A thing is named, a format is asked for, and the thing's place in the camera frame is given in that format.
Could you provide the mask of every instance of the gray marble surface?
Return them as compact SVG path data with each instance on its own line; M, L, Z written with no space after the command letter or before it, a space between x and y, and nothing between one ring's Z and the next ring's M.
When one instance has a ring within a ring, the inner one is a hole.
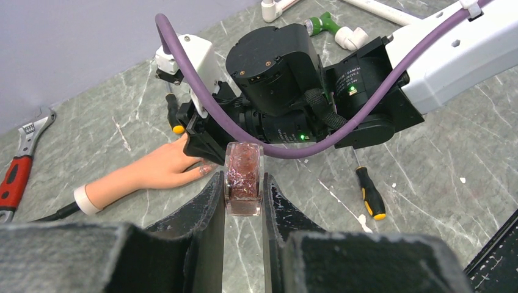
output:
M454 1L382 2L426 16ZM301 23L325 11L330 11L340 25L361 26L371 38L398 28L335 0L302 1L274 25ZM257 5L199 36L214 43L223 68L232 44L246 32L265 25ZM314 37L313 44L325 65L349 54L329 34ZM164 83L154 78L154 71L153 62L146 61L55 108L57 120L38 143L16 222L54 212L73 201L75 187L177 139L166 120ZM518 135L514 130L518 125L517 78L513 68L482 82L448 106L428 114L421 125L383 145L360 150L360 159L369 167L388 211L383 221L367 218L367 227L375 233L439 236L458 255L461 265L466 265L518 206ZM183 101L187 100L185 86L175 90ZM18 144L16 130L0 137L2 178ZM355 166L350 149L331 149L294 161L266 160L267 171L288 198L331 231L363 231L359 217L367 213ZM206 180L174 190L141 190L96 216L78 213L65 221L129 221L147 226L187 202ZM258 217L227 217L224 292L264 291L261 243Z

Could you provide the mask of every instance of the adjustable wrench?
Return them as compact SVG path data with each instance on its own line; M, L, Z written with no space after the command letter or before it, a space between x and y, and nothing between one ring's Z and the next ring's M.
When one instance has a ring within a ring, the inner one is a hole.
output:
M7 169L4 181L0 184L0 223L13 220L29 180L38 138L55 119L56 113L53 110L40 107L40 115L18 129L21 137L20 148Z

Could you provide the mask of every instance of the white wall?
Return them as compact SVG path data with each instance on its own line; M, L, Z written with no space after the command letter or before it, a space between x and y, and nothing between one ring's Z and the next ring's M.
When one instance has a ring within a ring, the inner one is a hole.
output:
M0 134L154 56L155 15L196 33L259 0L0 0Z

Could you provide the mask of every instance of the green pipe fitting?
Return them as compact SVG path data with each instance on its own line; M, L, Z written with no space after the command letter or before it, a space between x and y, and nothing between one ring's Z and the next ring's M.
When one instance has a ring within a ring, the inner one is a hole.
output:
M309 36L318 35L322 31L330 31L335 35L340 26L338 26L332 19L331 13L326 12L318 17L311 17L304 21Z

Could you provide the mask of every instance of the transparent container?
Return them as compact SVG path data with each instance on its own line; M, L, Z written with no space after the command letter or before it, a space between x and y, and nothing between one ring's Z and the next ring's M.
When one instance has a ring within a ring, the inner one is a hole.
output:
M232 142L225 157L225 204L228 215L261 214L263 202L263 147Z

